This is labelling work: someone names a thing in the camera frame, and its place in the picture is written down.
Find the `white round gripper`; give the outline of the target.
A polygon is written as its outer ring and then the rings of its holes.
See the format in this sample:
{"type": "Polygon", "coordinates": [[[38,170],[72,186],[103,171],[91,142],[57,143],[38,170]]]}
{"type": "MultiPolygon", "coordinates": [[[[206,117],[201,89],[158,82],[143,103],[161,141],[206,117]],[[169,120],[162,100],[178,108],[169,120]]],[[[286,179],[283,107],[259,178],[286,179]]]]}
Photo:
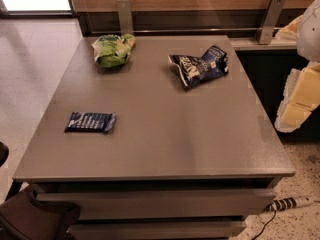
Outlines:
{"type": "MultiPolygon", "coordinates": [[[[300,56],[320,62],[320,0],[305,10],[275,35],[277,40],[295,41],[300,56]]],[[[309,63],[302,70],[292,69],[283,91],[274,126],[277,131],[291,133],[308,119],[320,105],[320,63],[309,63]]]]}

